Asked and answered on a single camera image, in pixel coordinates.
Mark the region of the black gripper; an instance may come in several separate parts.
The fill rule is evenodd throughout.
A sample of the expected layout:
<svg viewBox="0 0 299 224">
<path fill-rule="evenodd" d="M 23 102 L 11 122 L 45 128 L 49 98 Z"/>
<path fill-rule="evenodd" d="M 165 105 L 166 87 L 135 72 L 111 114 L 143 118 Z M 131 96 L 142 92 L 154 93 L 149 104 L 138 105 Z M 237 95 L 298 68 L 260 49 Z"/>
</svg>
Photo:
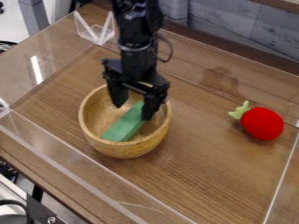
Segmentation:
<svg viewBox="0 0 299 224">
<path fill-rule="evenodd" d="M 129 99 L 129 89 L 145 95 L 142 119 L 150 120 L 167 101 L 170 81 L 159 74 L 158 44 L 145 47 L 121 46 L 119 59 L 103 59 L 103 77 L 114 105 L 121 108 Z"/>
</svg>

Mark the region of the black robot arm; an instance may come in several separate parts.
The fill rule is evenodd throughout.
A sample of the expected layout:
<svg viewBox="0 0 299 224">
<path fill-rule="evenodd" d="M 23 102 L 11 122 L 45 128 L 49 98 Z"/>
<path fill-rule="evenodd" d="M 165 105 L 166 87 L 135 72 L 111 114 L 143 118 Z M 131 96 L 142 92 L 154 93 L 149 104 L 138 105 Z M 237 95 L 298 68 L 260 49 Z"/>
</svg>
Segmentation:
<svg viewBox="0 0 299 224">
<path fill-rule="evenodd" d="M 170 81 L 158 73 L 158 61 L 174 56 L 173 43 L 159 34 L 165 13 L 159 0 L 113 0 L 119 27 L 121 59 L 103 59 L 103 77 L 114 105 L 129 100 L 129 90 L 145 96 L 142 119 L 150 120 L 166 102 Z"/>
</svg>

